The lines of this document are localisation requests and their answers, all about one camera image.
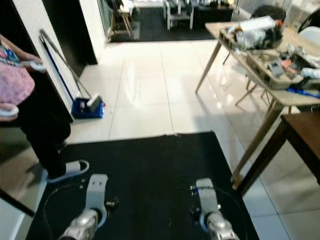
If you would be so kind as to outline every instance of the clutter on table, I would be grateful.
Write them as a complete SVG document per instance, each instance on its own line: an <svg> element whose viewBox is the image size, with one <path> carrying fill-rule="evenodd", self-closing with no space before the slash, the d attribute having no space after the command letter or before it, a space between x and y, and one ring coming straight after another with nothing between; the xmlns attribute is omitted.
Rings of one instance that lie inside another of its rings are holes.
<svg viewBox="0 0 320 240"><path fill-rule="evenodd" d="M320 57L305 53L300 46L288 45L286 52L276 49L248 51L247 62L274 90L320 89Z"/></svg>
<svg viewBox="0 0 320 240"><path fill-rule="evenodd" d="M240 51L277 48L283 37L283 22L270 16L236 23L220 31L220 38L232 49Z"/></svg>

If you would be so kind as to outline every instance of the pink shirt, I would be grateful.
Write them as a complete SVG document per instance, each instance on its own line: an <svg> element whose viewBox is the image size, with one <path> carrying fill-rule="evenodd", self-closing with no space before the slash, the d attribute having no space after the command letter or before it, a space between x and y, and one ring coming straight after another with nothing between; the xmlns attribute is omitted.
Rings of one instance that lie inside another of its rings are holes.
<svg viewBox="0 0 320 240"><path fill-rule="evenodd" d="M0 49L2 57L5 57L4 52ZM24 67L0 62L1 103L10 103L17 106L30 96L34 88L35 82Z"/></svg>

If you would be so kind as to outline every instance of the black mat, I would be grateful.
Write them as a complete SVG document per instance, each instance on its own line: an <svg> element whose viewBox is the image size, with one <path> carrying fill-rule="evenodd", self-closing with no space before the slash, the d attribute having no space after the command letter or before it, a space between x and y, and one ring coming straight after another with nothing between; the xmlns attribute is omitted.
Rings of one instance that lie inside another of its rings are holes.
<svg viewBox="0 0 320 240"><path fill-rule="evenodd" d="M205 28L189 29L189 20L179 21L177 26L167 30L163 19L162 7L142 7L139 13L132 14L134 23L130 37L122 24L123 29L111 37L111 42L158 42L158 41L187 41L214 39Z"/></svg>
<svg viewBox="0 0 320 240"><path fill-rule="evenodd" d="M204 177L232 196L217 192L221 211L240 239L246 239L246 229L248 240L259 239L241 197L232 190L231 172L213 132L75 144L67 146L62 157L66 161L86 159L90 171L46 187L27 240L49 239L43 218L46 198L56 187L74 184L56 193L46 207L53 239L63 233L85 206L91 174L107 174L106 195L120 200L97 230L95 240L208 240L189 215L197 199L189 187ZM84 189L79 189L81 179L86 179Z"/></svg>

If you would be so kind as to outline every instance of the white chair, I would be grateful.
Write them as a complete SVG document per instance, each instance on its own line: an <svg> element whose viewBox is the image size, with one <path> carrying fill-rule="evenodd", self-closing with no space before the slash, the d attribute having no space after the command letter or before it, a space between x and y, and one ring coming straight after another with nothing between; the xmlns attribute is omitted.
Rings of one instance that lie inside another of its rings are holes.
<svg viewBox="0 0 320 240"><path fill-rule="evenodd" d="M163 0L163 18L166 19L166 28L170 30L171 23L173 20L190 20L190 29L193 28L194 24L194 6L192 1L190 2L192 10L190 15L186 11L182 11L182 4L186 5L189 1L177 0L176 3L172 0ZM172 9L177 8L177 13L172 14Z"/></svg>
<svg viewBox="0 0 320 240"><path fill-rule="evenodd" d="M320 46L320 27L308 26L299 35Z"/></svg>

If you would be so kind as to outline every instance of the wooden table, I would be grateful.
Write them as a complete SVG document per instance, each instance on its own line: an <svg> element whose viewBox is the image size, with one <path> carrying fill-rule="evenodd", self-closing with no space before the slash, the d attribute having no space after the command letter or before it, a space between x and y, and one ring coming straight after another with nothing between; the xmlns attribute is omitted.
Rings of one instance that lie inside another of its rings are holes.
<svg viewBox="0 0 320 240"><path fill-rule="evenodd" d="M320 184L320 112L282 115L281 123L235 189L244 195L286 140L294 147Z"/></svg>
<svg viewBox="0 0 320 240"><path fill-rule="evenodd" d="M257 149L258 145L261 143L261 141L266 136L267 132L273 125L273 123L276 121L278 116L280 115L281 111L285 106L291 107L291 106L312 106L320 104L320 99L304 96L292 92L288 92L285 90L273 90L269 88L265 82L256 74L256 72L251 68L250 65L247 64L247 60L245 56L238 55L235 53L235 51L231 48L229 48L220 38L219 38L219 32L220 29L224 29L230 26L233 26L236 24L235 22L217 22L217 23L206 23L205 27L206 29L212 34L212 36L215 39L218 39L218 42L213 50L213 53L204 69L204 72L200 78L200 81L196 87L195 93L198 92L202 82L204 81L206 75L208 74L214 60L216 59L216 56L218 55L218 52L221 48L221 46L224 46L231 54L232 56L250 73L250 76L252 77L252 81L255 82L258 86L264 88L272 97L272 105L270 106L270 109L265 117L265 120L256 133L254 139L252 140L251 144L245 151L241 161L239 162L238 166L234 170L231 180L234 181L235 185L241 181L240 171L243 168L243 166L247 163L250 156L253 154L253 152ZM284 51L287 49L288 44L292 44L293 46L302 46L304 47L305 51L307 53L310 53L314 56L320 56L320 48L315 45L314 43L311 43L307 39L303 38L302 36L299 36L296 32L289 28L285 28L283 32L283 38L280 46L278 47L279 51Z"/></svg>

